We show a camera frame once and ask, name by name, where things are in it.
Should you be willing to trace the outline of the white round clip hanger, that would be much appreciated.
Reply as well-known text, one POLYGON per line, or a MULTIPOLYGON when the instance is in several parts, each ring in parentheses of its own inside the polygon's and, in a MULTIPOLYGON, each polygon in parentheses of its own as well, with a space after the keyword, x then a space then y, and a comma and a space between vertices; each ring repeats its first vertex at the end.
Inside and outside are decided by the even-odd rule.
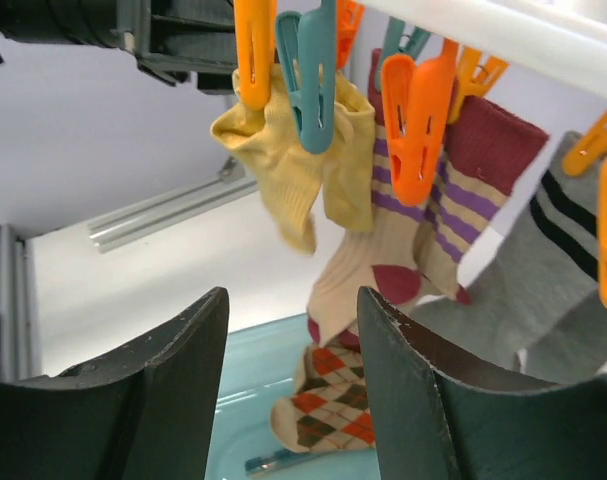
POLYGON ((607 1, 371 0, 365 5, 607 100, 607 1))

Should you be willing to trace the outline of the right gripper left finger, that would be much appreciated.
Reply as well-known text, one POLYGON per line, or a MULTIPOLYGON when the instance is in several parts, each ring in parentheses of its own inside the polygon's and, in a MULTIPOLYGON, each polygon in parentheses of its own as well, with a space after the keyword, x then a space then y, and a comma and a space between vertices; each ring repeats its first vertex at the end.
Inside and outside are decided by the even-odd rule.
POLYGON ((61 374, 0 380, 0 479, 201 479, 228 333, 216 287, 61 374))

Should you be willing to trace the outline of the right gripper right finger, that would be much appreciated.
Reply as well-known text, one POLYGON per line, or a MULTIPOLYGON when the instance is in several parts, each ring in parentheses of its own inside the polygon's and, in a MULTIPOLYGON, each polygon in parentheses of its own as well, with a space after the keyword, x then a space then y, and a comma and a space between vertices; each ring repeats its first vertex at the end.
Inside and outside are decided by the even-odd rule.
POLYGON ((558 385, 498 367, 378 292, 357 320, 384 479, 607 479, 607 374, 558 385))

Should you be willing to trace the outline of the yellow sock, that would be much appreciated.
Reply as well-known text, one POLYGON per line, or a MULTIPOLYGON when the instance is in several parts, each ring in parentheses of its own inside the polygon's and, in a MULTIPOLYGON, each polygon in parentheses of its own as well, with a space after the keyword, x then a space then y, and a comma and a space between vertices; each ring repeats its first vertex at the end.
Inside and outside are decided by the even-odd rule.
POLYGON ((316 236, 311 209, 322 183, 322 161, 299 143, 280 66, 271 67, 270 80, 271 96, 262 110, 239 101, 212 123, 210 133, 254 176, 284 242, 312 254, 316 236))
POLYGON ((334 138, 324 162, 323 202, 326 217, 347 230, 373 228, 374 141, 373 106, 344 75, 337 75, 334 138))

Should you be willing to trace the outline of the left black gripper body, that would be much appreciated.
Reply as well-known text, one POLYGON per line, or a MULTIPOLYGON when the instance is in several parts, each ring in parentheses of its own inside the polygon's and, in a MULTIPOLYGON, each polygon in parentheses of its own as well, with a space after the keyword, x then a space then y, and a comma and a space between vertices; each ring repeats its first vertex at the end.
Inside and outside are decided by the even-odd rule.
POLYGON ((233 93, 230 1, 0 0, 0 34, 19 43, 120 49, 136 59, 139 71, 166 85, 195 75, 206 95, 233 93))

